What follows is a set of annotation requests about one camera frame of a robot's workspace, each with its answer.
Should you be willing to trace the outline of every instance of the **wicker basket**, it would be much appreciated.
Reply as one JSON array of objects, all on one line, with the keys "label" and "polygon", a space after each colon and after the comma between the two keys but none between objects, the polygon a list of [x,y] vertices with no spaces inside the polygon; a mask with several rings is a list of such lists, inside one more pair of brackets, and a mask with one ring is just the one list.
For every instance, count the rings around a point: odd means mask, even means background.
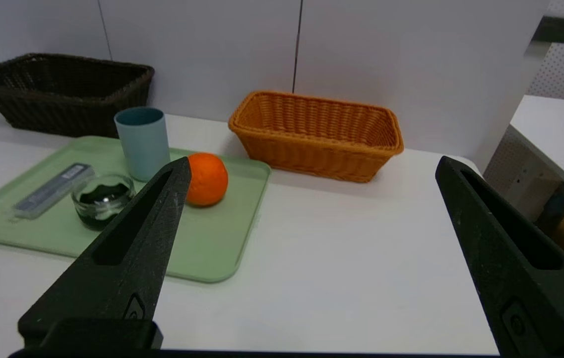
[{"label": "wicker basket", "polygon": [[389,109],[255,91],[229,120],[249,157],[274,168],[368,182],[403,151]]},{"label": "wicker basket", "polygon": [[137,64],[23,55],[0,63],[0,113],[15,128],[116,138],[114,115],[145,106],[153,74]]}]

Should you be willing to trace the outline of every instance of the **black bracket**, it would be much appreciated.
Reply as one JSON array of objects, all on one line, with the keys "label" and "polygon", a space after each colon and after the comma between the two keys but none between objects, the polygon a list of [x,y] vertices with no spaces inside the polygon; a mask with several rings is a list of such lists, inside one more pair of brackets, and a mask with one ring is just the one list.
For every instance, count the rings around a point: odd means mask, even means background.
[{"label": "black bracket", "polygon": [[564,43],[564,17],[543,16],[532,41]]}]

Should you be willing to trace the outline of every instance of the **dark liquid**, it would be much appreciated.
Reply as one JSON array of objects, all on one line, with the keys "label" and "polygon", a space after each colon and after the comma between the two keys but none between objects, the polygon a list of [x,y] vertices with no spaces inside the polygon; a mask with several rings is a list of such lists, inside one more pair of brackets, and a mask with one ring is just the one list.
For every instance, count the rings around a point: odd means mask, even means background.
[{"label": "dark liquid", "polygon": [[[108,201],[112,202],[124,197],[128,191],[129,188],[121,183],[114,186],[98,185],[93,191],[81,194],[79,202],[82,202],[83,204],[94,204]],[[111,215],[106,217],[94,217],[93,215],[84,215],[79,212],[77,213],[85,226],[98,231],[105,229],[105,226],[107,226],[112,220],[114,220],[114,217],[118,215],[118,212],[113,212]]]}]

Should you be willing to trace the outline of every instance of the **small glass bowl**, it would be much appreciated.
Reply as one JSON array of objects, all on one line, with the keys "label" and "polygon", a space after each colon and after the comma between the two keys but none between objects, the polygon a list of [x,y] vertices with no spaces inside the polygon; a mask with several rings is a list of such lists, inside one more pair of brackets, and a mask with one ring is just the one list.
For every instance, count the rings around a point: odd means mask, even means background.
[{"label": "small glass bowl", "polygon": [[102,230],[136,195],[134,182],[119,174],[90,177],[72,190],[72,202],[89,229]]}]

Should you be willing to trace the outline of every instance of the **orange wicker basket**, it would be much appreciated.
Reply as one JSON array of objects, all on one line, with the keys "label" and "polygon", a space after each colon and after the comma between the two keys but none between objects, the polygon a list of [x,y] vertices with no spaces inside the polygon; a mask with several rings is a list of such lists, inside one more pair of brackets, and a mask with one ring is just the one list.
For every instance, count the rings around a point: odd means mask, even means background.
[{"label": "orange wicker basket", "polygon": [[250,93],[229,129],[249,157],[274,168],[363,183],[403,152],[387,108],[275,91]]}]

